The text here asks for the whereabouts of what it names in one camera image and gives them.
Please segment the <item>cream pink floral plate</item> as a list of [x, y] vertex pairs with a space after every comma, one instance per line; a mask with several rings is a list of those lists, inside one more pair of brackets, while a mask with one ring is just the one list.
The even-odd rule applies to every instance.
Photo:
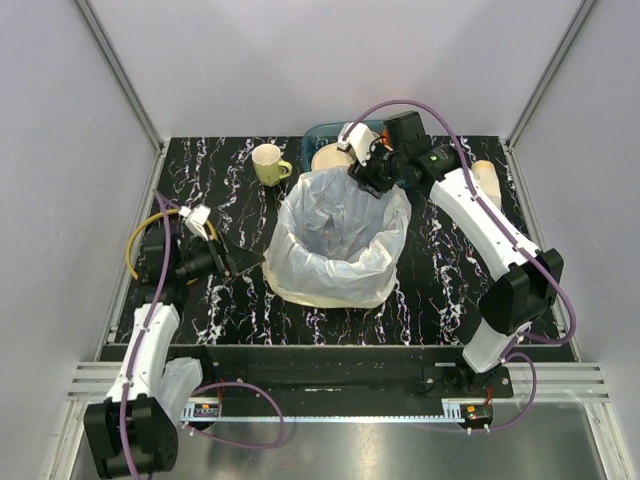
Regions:
[[312, 157], [311, 170], [322, 171], [333, 168], [348, 168], [354, 163], [354, 159], [349, 153], [341, 151], [337, 143], [330, 143], [321, 147]]

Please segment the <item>teal plastic basket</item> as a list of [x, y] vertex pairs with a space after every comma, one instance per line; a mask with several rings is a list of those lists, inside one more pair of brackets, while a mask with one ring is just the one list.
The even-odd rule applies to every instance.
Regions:
[[337, 142], [345, 122], [320, 124], [309, 129], [301, 141], [301, 165], [304, 172], [310, 172], [313, 155], [323, 146]]

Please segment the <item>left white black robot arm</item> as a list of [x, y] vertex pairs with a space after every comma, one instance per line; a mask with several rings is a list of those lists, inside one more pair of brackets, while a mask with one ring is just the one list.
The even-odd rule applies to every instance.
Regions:
[[154, 474], [174, 467], [182, 411], [191, 393], [206, 395], [216, 382], [207, 355], [168, 356], [188, 283], [202, 277], [226, 282], [263, 261], [263, 255], [224, 236], [195, 237], [180, 248], [173, 232], [158, 228], [146, 234], [129, 345], [104, 400], [89, 405], [83, 420], [100, 478]]

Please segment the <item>left connector box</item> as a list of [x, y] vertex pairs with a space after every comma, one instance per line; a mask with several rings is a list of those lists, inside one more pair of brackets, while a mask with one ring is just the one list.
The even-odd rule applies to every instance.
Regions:
[[193, 417], [197, 421], [213, 421], [218, 418], [221, 413], [221, 407], [219, 404], [214, 403], [200, 403], [196, 402], [193, 408]]

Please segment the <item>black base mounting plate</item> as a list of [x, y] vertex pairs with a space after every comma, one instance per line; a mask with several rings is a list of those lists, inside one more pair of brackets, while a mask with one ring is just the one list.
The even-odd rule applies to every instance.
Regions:
[[241, 379], [263, 389], [399, 387], [444, 398], [514, 396], [506, 367], [473, 374], [460, 347], [173, 345], [169, 357], [206, 360], [207, 380]]

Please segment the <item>yellow green ceramic mug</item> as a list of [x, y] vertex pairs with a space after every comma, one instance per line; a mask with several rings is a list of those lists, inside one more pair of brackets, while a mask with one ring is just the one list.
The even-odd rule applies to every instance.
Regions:
[[290, 177], [293, 171], [293, 166], [282, 158], [280, 148], [274, 144], [255, 147], [251, 160], [258, 180], [267, 187], [277, 185]]

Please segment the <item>connector box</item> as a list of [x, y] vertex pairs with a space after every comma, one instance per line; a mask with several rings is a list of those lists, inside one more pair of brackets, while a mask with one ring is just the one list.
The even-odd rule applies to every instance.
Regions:
[[461, 407], [463, 422], [461, 427], [465, 430], [487, 430], [494, 418], [493, 405], [491, 403], [466, 404]]
[[196, 402], [193, 408], [193, 417], [197, 421], [213, 421], [218, 418], [221, 413], [221, 407], [219, 404], [214, 403], [200, 403]]

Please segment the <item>right connector box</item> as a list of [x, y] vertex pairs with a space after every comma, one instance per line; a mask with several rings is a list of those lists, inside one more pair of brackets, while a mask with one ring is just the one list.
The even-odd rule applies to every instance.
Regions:
[[491, 403], [466, 404], [461, 407], [463, 422], [461, 427], [465, 430], [487, 430], [494, 418], [493, 405]]

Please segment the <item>roll of cream trash bags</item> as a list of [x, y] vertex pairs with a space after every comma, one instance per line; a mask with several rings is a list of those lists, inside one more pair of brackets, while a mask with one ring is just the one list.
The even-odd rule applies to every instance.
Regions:
[[477, 160], [472, 164], [471, 170], [481, 190], [496, 208], [501, 210], [502, 197], [500, 183], [493, 163], [488, 160]]

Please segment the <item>cream translucent trash bag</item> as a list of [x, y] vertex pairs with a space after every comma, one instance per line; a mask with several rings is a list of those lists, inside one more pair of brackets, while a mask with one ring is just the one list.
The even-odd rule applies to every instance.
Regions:
[[281, 203], [264, 276], [291, 303], [376, 308], [396, 284], [411, 214], [399, 187], [376, 198], [343, 168], [304, 173]]

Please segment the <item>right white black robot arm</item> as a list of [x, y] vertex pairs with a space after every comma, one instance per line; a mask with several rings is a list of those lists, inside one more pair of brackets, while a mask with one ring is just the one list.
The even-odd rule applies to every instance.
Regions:
[[355, 158], [349, 175], [375, 197], [397, 185], [424, 191], [471, 241], [492, 277], [479, 302], [480, 324], [444, 374], [445, 385], [476, 396], [555, 302], [563, 258], [554, 249], [541, 250], [506, 219], [473, 178], [457, 137], [448, 146], [432, 146], [416, 111], [383, 124], [382, 135], [361, 121], [343, 126], [338, 148]]

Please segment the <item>aluminium frame rail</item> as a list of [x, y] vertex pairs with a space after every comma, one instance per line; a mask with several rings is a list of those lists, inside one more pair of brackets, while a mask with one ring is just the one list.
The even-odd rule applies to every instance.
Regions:
[[[120, 362], [81, 362], [76, 368], [67, 397], [70, 400], [101, 400], [119, 374]], [[493, 400], [525, 403], [532, 391], [532, 373], [524, 363], [507, 366], [506, 384], [493, 388]], [[610, 401], [601, 371], [591, 363], [538, 363], [536, 402], [607, 403]]]

